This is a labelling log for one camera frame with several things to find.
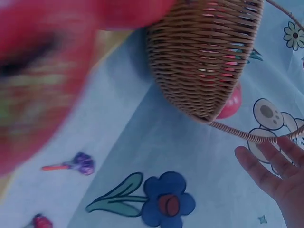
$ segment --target woven basket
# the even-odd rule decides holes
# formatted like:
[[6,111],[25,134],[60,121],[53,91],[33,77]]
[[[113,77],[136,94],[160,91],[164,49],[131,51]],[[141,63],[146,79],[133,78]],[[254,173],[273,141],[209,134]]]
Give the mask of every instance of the woven basket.
[[[266,1],[304,30],[290,12]],[[147,51],[156,83],[178,109],[243,139],[276,143],[276,137],[214,122],[247,63],[263,9],[264,0],[177,0],[166,17],[148,28]],[[287,136],[293,139],[303,132],[304,126]]]

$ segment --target red toy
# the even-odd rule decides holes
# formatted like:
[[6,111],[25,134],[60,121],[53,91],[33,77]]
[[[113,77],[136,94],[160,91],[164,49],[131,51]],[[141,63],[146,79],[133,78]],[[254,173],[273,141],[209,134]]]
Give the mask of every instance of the red toy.
[[34,228],[53,228],[53,223],[42,214],[37,214],[33,218]]
[[69,114],[91,67],[93,1],[0,8],[0,176],[37,153]]
[[101,30],[133,30],[160,20],[175,0],[97,0]]
[[227,100],[226,105],[224,106],[221,113],[218,115],[217,119],[224,119],[231,117],[235,114],[242,105],[242,87],[239,83],[234,89],[232,95]]

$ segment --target red ball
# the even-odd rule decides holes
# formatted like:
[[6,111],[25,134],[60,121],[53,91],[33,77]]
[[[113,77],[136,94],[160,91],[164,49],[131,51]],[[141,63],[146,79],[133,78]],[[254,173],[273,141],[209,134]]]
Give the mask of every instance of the red ball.
[[234,115],[242,105],[242,87],[239,83],[227,100],[217,119],[225,119]]
[[134,30],[164,17],[175,0],[97,0],[101,30]]

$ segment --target stem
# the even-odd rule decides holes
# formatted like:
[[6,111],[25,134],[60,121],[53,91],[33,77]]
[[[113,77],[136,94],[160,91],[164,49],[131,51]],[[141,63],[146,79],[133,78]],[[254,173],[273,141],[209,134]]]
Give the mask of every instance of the stem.
[[144,196],[122,196],[116,197],[114,199],[109,200],[109,203],[114,202],[142,202],[145,203],[148,200],[147,197]]

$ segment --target cartoon print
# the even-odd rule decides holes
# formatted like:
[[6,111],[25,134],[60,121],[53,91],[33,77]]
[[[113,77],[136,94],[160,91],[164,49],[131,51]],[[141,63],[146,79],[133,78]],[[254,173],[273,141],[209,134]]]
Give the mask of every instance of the cartoon print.
[[296,131],[298,125],[296,124],[295,119],[289,113],[282,112],[281,114],[284,118],[284,126],[286,126],[290,132]]
[[284,125],[284,119],[279,110],[268,100],[259,99],[253,107],[256,121],[269,130],[278,130]]
[[[278,108],[267,99],[261,98],[256,101],[253,107],[253,114],[260,127],[254,128],[250,131],[251,134],[273,137],[275,132],[282,127],[286,127],[289,132],[296,131],[299,127],[304,125],[301,119],[294,119],[289,113],[280,112]],[[304,149],[304,134],[302,137],[294,139],[294,143],[298,144]],[[247,142],[249,150],[260,160],[260,162],[269,164],[262,152],[257,148],[253,142]],[[279,148],[277,144],[274,145],[290,162],[291,159]]]
[[288,27],[284,28],[284,40],[287,41],[288,48],[297,51],[299,48],[304,48],[304,31],[302,31],[294,22],[288,22]]
[[[145,196],[134,196],[142,185],[143,174],[132,173],[107,194],[95,199],[86,207],[88,213],[101,210],[125,217],[142,217],[150,227],[182,228],[181,216],[195,209],[194,198],[185,193],[186,181],[177,172],[166,172],[159,178],[150,177],[143,184]],[[128,202],[143,203],[142,209]]]

